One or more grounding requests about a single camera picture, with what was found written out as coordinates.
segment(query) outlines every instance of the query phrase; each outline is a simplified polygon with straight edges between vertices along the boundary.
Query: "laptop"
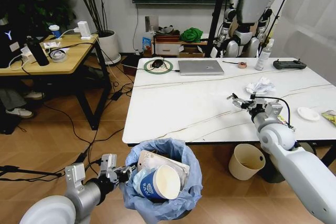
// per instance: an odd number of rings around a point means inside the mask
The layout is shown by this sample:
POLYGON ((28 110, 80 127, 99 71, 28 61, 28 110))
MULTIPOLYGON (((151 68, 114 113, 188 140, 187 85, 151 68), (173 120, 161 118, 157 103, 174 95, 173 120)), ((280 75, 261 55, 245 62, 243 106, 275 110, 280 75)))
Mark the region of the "laptop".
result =
POLYGON ((223 75, 224 71, 217 60, 179 60, 182 76, 223 75))

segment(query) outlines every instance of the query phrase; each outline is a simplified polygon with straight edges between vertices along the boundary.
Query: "paper cup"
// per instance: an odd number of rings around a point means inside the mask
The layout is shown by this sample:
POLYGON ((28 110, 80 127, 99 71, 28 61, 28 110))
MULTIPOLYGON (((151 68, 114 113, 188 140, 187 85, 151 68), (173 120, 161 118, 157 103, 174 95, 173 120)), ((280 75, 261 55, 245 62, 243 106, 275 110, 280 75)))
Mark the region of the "paper cup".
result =
POLYGON ((61 32, 59 30, 58 25, 51 25, 49 26, 49 30, 52 32, 52 34, 55 36, 55 38, 59 38, 61 36, 61 32))
POLYGON ((250 144, 238 144, 230 159, 229 171, 239 180, 248 180, 265 166, 263 153, 250 144))
POLYGON ((169 165, 161 165, 141 180, 140 190, 148 199, 176 199, 180 193, 180 186, 177 171, 169 165))

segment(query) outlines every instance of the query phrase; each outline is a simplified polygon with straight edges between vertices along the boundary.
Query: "computer mouse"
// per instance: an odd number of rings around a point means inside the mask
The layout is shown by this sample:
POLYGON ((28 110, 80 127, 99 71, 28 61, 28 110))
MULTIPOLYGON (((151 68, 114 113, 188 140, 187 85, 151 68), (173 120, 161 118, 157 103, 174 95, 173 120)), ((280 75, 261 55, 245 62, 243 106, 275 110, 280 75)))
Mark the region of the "computer mouse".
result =
POLYGON ((163 60, 160 60, 160 59, 157 59, 157 60, 153 61, 153 63, 152 63, 153 68, 159 68, 162 65, 163 65, 163 60))

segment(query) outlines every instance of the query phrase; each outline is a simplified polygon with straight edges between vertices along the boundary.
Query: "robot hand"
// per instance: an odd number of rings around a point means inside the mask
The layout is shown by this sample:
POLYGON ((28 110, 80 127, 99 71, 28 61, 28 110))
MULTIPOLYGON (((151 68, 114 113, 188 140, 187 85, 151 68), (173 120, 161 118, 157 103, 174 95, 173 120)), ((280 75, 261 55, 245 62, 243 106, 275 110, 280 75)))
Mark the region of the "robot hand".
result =
POLYGON ((119 183, 125 183, 135 169, 133 166, 116 167, 117 156, 104 154, 99 160, 98 178, 83 184, 85 168, 76 163, 65 168, 67 191, 65 196, 50 196, 35 203, 23 216, 20 224, 66 223, 89 224, 95 206, 101 204, 119 183))
POLYGON ((315 155, 300 147, 289 125, 280 122, 282 105, 278 101, 267 103, 255 94, 250 101, 235 94, 230 98, 235 106, 250 113, 261 147, 306 209, 326 224, 336 223, 336 177, 315 155))

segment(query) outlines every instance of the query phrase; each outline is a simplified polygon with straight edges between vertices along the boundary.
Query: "small white dish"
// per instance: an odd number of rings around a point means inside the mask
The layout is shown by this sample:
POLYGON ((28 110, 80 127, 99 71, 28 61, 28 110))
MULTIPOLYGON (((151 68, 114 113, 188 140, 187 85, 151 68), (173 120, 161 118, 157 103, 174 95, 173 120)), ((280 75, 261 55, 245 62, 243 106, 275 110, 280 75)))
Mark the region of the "small white dish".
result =
POLYGON ((305 108, 305 107, 299 107, 298 108, 298 114, 303 118, 308 121, 318 121, 320 120, 320 115, 316 111, 310 109, 310 108, 305 108))

